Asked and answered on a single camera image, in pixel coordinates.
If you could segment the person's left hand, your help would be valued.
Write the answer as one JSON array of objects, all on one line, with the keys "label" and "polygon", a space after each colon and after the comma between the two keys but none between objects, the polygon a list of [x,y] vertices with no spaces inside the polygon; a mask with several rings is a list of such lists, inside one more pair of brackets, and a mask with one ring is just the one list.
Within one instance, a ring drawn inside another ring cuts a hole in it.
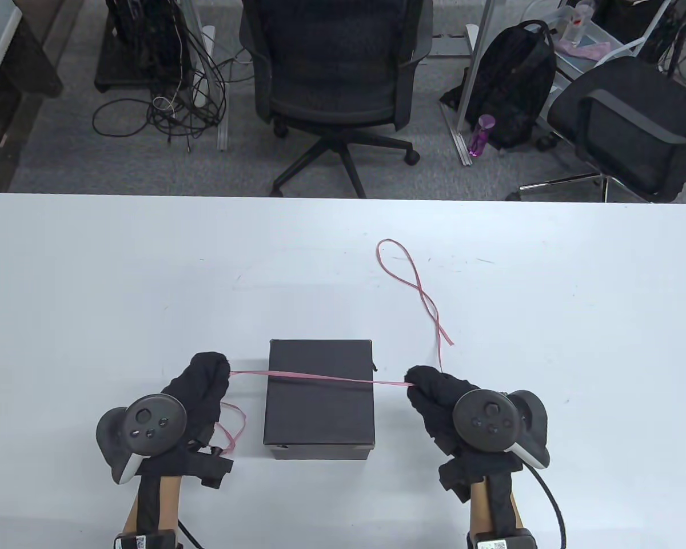
[{"label": "person's left hand", "polygon": [[162,394],[178,400],[186,411],[186,427],[166,452],[143,461],[142,479],[199,478],[203,486],[218,489],[233,461],[210,444],[220,419],[221,401],[230,384],[230,364],[215,351],[197,353],[183,372],[171,380]]}]

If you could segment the person's right hand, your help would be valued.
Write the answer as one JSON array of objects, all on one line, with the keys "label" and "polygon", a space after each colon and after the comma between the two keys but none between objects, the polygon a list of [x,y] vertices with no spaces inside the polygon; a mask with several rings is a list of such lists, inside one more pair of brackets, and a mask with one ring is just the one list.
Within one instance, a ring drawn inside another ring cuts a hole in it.
[{"label": "person's right hand", "polygon": [[406,396],[421,414],[427,434],[450,458],[438,469],[440,483],[446,491],[453,492],[460,502],[473,504],[476,501],[474,485],[482,483],[487,476],[523,470],[523,463],[514,454],[479,451],[456,431],[454,406],[466,393],[478,389],[476,385],[426,365],[409,368],[405,381],[411,384]]}]

